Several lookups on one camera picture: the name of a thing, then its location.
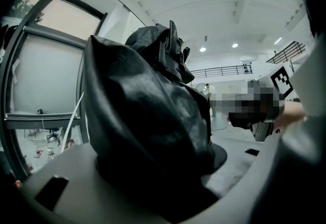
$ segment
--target black rectangle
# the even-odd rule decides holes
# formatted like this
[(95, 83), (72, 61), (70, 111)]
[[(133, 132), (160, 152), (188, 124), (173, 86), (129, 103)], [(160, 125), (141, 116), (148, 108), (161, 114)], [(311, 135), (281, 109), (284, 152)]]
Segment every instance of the black rectangle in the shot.
[(52, 211), (67, 184), (67, 179), (53, 176), (36, 195), (35, 200), (48, 210)]
[(246, 150), (246, 153), (249, 153), (251, 155), (254, 155), (254, 156), (257, 156), (259, 151), (258, 150), (255, 150), (255, 149), (248, 149)]

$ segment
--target black plastic bag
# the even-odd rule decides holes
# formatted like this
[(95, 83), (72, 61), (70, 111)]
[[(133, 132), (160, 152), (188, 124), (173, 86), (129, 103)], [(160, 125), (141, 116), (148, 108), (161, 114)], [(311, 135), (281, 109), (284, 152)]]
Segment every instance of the black plastic bag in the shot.
[(88, 40), (83, 88), (90, 143), (104, 178), (179, 222), (217, 200), (200, 177), (220, 167), (226, 154), (215, 160), (209, 144), (207, 98), (182, 82), (193, 77), (182, 63), (189, 51), (181, 53), (174, 24), (139, 29), (127, 43), (136, 51)]

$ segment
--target human hand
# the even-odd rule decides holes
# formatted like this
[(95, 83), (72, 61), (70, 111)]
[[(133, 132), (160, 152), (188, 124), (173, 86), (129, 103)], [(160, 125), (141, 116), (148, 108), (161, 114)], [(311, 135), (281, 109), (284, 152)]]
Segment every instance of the human hand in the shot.
[(305, 116), (301, 103), (285, 102), (282, 114), (274, 122), (274, 129), (285, 129), (291, 123), (303, 120)]

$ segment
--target white ceiling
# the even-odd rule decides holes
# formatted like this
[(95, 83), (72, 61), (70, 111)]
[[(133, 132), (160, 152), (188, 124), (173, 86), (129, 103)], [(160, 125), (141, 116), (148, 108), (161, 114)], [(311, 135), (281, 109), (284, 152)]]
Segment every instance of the white ceiling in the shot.
[[(293, 40), (312, 42), (304, 0), (131, 1), (142, 8), (142, 17), (135, 13), (141, 20), (149, 17), (165, 26), (173, 20), (179, 37), (192, 49), (192, 59), (221, 53), (273, 53)], [(231, 47), (234, 42), (239, 43), (236, 49)], [(202, 46), (206, 52), (199, 52)]]

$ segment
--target cable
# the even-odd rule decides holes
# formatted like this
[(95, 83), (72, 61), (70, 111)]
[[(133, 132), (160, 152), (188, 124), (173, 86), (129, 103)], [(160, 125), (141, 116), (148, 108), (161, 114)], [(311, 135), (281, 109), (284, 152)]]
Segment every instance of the cable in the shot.
[(221, 128), (221, 129), (216, 129), (216, 130), (212, 130), (212, 131), (220, 131), (220, 130), (223, 130), (223, 129), (225, 129), (225, 128), (228, 128), (229, 127), (229, 125), (228, 126), (226, 126), (226, 127), (224, 127), (224, 128)]
[(233, 126), (232, 126), (232, 128), (233, 128), (233, 130), (236, 131), (236, 133), (239, 133), (239, 134), (242, 134), (242, 135), (246, 135), (246, 136), (248, 136), (248, 137), (254, 137), (253, 135), (250, 135), (250, 134), (248, 134), (248, 133), (241, 132), (240, 130), (235, 129)]
[(240, 135), (244, 136), (245, 138), (243, 139), (243, 141), (244, 141), (246, 138), (253, 138), (253, 139), (254, 139), (253, 136), (249, 136), (249, 135), (245, 135), (245, 134), (243, 134), (243, 133), (239, 133), (239, 132), (232, 131), (230, 128), (228, 128), (228, 130), (231, 131), (231, 132), (233, 132), (233, 133), (240, 134)]
[[(63, 141), (62, 141), (63, 144), (66, 144), (66, 142), (67, 142), (68, 132), (69, 132), (69, 130), (70, 130), (70, 127), (71, 127), (71, 124), (72, 124), (73, 118), (74, 118), (74, 116), (75, 116), (75, 114), (76, 114), (76, 112), (77, 112), (77, 109), (78, 109), (79, 103), (80, 103), (80, 101), (82, 100), (83, 96), (84, 96), (84, 93), (81, 94), (81, 97), (80, 97), (80, 99), (79, 99), (79, 101), (78, 101), (78, 103), (77, 103), (77, 105), (76, 105), (76, 107), (75, 107), (75, 110), (72, 112), (71, 118), (70, 118), (69, 123), (68, 123), (68, 126), (67, 126), (67, 130), (66, 130), (65, 135), (64, 135), (64, 137), (63, 137)], [(61, 152), (60, 152), (60, 153), (63, 153), (64, 150), (65, 150), (65, 145), (62, 145), (62, 146), (61, 146)]]

